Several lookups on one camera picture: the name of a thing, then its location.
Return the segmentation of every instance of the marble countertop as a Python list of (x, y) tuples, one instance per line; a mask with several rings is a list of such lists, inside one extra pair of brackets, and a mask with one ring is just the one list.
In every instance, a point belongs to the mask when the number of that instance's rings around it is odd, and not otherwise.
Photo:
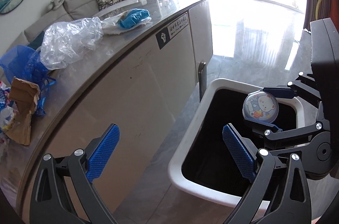
[(50, 88), (46, 99), (46, 115), (32, 120), (30, 145), (22, 146), (11, 140), (6, 147), (6, 155), (0, 159), (0, 187), (19, 213), (34, 163), (58, 123), (81, 94), (134, 45), (201, 1), (204, 0), (148, 0), (109, 13), (100, 19), (132, 8), (142, 8), (150, 12), (152, 20), (145, 26), (120, 35), (105, 35), (95, 51), (89, 50), (82, 60), (53, 72), (57, 83)]

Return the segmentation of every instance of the grey tile floor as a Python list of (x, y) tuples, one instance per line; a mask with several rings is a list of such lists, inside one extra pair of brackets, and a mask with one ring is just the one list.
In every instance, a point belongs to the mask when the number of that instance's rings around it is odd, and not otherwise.
[[(210, 0), (213, 52), (207, 83), (227, 78), (258, 86), (286, 84), (310, 71), (311, 36), (302, 31), (304, 16), (254, 0)], [(301, 100), (306, 125), (314, 107)], [(232, 208), (187, 194), (173, 186), (167, 166), (199, 106), (195, 88), (181, 115), (149, 166), (114, 216), (120, 224), (223, 223)], [(330, 176), (308, 181), (313, 218), (320, 216), (339, 189)]]

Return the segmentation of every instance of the teal pillow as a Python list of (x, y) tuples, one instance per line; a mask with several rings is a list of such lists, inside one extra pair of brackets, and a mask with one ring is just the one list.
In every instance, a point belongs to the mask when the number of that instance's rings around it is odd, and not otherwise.
[(27, 46), (30, 48), (33, 48), (34, 50), (37, 50), (43, 41), (43, 37), (45, 35), (45, 31), (42, 31), (34, 40), (32, 40)]

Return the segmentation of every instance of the silver screw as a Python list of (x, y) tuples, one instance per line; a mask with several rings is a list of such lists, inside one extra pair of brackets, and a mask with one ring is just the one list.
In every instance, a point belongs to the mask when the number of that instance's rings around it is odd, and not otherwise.
[(77, 149), (76, 151), (74, 151), (74, 155), (75, 156), (80, 156), (84, 153), (84, 151), (82, 149)]
[(292, 159), (298, 161), (299, 160), (299, 155), (293, 153), (292, 154)]
[(43, 157), (43, 159), (44, 159), (45, 161), (48, 161), (50, 158), (51, 158), (50, 154), (46, 154), (46, 155)]
[(259, 150), (259, 153), (262, 155), (262, 156), (267, 156), (268, 155), (268, 150), (264, 149), (264, 148), (261, 148)]

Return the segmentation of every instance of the sofa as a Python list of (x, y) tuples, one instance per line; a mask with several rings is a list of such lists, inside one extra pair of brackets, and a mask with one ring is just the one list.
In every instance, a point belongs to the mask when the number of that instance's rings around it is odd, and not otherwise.
[[(121, 8), (132, 3), (143, 2), (146, 0), (123, 0), (122, 2), (114, 4), (114, 9)], [(99, 12), (99, 5), (96, 0), (65, 0), (56, 10), (51, 10), (44, 14), (39, 20), (34, 22), (30, 27), (26, 28), (14, 42), (9, 46), (7, 51), (16, 45), (28, 45), (50, 25), (60, 21), (71, 22), (82, 18), (91, 18), (93, 16), (100, 16), (109, 12), (112, 9), (104, 9), (104, 12)], [(0, 80), (8, 84), (2, 68), (0, 68)]]

